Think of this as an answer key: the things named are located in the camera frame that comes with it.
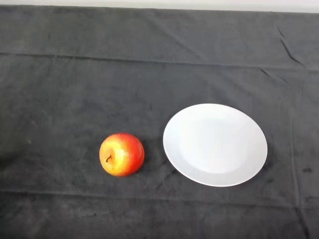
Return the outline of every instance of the red apple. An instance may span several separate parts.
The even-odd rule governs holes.
[[[109,174],[128,176],[135,173],[143,164],[144,149],[135,136],[129,133],[116,133],[102,143],[100,161]]]

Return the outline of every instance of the plate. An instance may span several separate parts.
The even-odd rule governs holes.
[[[168,122],[163,135],[166,155],[187,178],[227,187],[254,177],[267,157],[267,142],[249,116],[218,104],[183,109]]]

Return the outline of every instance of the white wall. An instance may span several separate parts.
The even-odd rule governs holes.
[[[0,4],[319,12],[319,0],[0,0]]]

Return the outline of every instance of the dark gray tablecloth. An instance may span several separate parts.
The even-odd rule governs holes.
[[[239,109],[263,169],[200,185],[162,147],[184,107]],[[142,169],[98,152],[135,134]],[[318,239],[319,15],[0,7],[0,238]]]

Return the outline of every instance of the apple stem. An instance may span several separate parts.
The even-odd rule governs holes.
[[[111,156],[111,155],[110,155],[110,157],[108,157],[108,158],[106,159],[106,162],[108,162],[110,158],[112,158],[112,156]]]

